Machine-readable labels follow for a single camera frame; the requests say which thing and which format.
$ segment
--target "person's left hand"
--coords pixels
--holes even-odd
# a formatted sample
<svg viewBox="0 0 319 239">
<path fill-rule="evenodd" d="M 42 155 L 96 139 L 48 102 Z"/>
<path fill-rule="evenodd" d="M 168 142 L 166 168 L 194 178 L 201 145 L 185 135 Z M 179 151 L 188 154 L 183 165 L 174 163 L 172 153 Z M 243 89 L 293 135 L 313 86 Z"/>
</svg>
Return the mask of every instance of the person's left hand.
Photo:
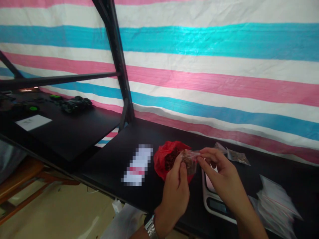
<svg viewBox="0 0 319 239">
<path fill-rule="evenodd" d="M 155 209 L 155 231 L 165 238 L 185 213 L 189 201 L 187 169 L 180 153 L 165 180 L 161 204 Z"/>
</svg>

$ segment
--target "red plastic bag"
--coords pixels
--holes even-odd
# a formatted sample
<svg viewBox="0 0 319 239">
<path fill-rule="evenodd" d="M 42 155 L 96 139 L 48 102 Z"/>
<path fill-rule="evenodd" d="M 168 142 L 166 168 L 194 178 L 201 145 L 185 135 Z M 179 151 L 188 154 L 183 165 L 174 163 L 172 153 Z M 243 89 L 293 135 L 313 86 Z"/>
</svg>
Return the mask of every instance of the red plastic bag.
<svg viewBox="0 0 319 239">
<path fill-rule="evenodd" d="M 190 150 L 191 148 L 186 144 L 183 144 L 179 141 L 166 141 L 163 146 L 159 146 L 159 149 L 154 155 L 154 169 L 158 176 L 160 176 L 164 181 L 166 179 L 166 175 L 169 172 L 165 169 L 165 156 L 170 154 L 174 148 L 177 148 L 178 151 L 182 151 L 183 149 Z M 190 183 L 194 175 L 188 176 L 187 181 Z"/>
</svg>

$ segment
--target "green object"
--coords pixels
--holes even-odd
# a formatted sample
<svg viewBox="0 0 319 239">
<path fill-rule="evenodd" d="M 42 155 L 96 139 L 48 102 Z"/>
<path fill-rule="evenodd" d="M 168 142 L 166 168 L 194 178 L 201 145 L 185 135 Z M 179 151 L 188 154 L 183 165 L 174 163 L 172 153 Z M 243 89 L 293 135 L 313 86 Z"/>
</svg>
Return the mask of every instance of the green object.
<svg viewBox="0 0 319 239">
<path fill-rule="evenodd" d="M 32 111 L 36 111 L 36 110 L 38 110 L 38 108 L 37 108 L 37 107 L 35 107 L 35 106 L 31 106 L 29 109 L 30 109 L 30 110 L 32 110 Z"/>
</svg>

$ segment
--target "shelf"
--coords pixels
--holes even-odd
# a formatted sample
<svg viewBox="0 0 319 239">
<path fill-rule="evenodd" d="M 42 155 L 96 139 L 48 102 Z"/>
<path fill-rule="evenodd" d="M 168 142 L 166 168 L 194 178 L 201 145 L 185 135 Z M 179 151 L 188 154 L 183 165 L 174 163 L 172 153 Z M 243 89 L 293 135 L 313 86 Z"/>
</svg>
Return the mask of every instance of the shelf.
<svg viewBox="0 0 319 239">
<path fill-rule="evenodd" d="M 50 94 L 43 92 L 21 93 L 10 96 L 15 97 L 17 102 L 39 97 L 50 99 Z M 51 102 L 32 102 L 29 104 L 37 105 L 40 108 L 40 111 L 34 115 L 41 115 L 52 120 L 29 131 L 29 133 L 52 148 L 68 162 L 73 161 L 85 150 L 98 143 L 99 140 L 117 127 L 121 118 L 119 113 L 97 107 L 80 114 L 71 115 L 62 112 L 60 107 Z"/>
<path fill-rule="evenodd" d="M 84 183 L 111 194 L 143 211 L 152 213 L 162 198 L 164 182 L 154 171 L 153 157 L 148 166 L 145 182 L 142 186 L 125 186 L 121 182 L 126 167 L 135 155 L 139 144 L 153 145 L 154 153 L 167 140 L 179 140 L 199 150 L 214 146 L 216 140 L 190 132 L 170 128 L 149 121 L 135 119 L 114 137 L 97 154 L 89 159 L 75 176 Z M 256 193 L 262 189 L 259 175 L 282 185 L 304 221 L 296 220 L 296 236 L 310 235 L 315 227 L 314 207 L 318 208 L 313 195 L 318 185 L 318 168 L 275 157 L 259 151 L 222 143 L 223 146 L 245 153 L 252 166 L 234 163 L 248 195 L 257 198 Z M 177 223 L 181 230 L 193 233 L 201 238 L 238 237 L 237 226 L 209 214 L 203 204 L 202 181 L 200 167 L 189 184 L 190 200 L 185 215 Z"/>
</svg>

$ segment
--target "wooden chair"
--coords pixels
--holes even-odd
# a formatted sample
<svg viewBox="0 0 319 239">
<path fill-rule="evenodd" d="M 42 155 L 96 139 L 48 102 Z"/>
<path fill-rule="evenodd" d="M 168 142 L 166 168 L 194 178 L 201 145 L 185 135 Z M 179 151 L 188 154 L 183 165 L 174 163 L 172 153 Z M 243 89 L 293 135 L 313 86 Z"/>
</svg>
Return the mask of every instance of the wooden chair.
<svg viewBox="0 0 319 239">
<path fill-rule="evenodd" d="M 15 169 L 15 171 L 2 184 L 0 184 L 0 208 L 5 210 L 5 213 L 0 217 L 0 225 L 28 205 L 37 196 L 42 194 L 43 191 L 52 183 L 60 183 L 63 185 L 80 184 L 75 180 L 53 176 L 50 172 L 51 169 L 45 168 L 41 161 L 27 156 Z M 36 180 L 45 182 L 46 184 L 17 206 L 8 202 L 11 197 Z"/>
</svg>

